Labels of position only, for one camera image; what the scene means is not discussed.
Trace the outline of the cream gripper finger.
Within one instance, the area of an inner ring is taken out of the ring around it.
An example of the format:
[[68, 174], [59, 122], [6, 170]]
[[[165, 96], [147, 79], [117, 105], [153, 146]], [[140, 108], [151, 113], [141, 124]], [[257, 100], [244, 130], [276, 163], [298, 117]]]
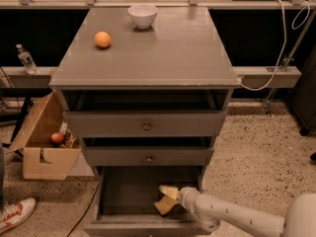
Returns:
[[177, 199], [179, 197], [179, 189], [177, 187], [161, 185], [159, 191], [172, 199]]

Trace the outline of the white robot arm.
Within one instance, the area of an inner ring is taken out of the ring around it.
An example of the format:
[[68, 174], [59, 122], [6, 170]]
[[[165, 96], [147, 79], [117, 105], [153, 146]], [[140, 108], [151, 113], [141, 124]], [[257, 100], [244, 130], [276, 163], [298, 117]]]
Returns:
[[161, 215], [168, 214], [176, 205], [186, 209], [200, 228], [213, 232], [225, 221], [253, 237], [284, 237], [284, 219], [266, 212], [241, 206], [224, 199], [204, 194], [196, 188], [162, 185], [163, 197], [154, 203]]

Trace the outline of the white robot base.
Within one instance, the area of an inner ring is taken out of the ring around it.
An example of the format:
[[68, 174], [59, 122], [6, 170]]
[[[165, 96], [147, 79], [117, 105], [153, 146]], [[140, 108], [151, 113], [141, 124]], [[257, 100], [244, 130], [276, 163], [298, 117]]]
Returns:
[[285, 214], [283, 237], [316, 237], [316, 195], [296, 197]]

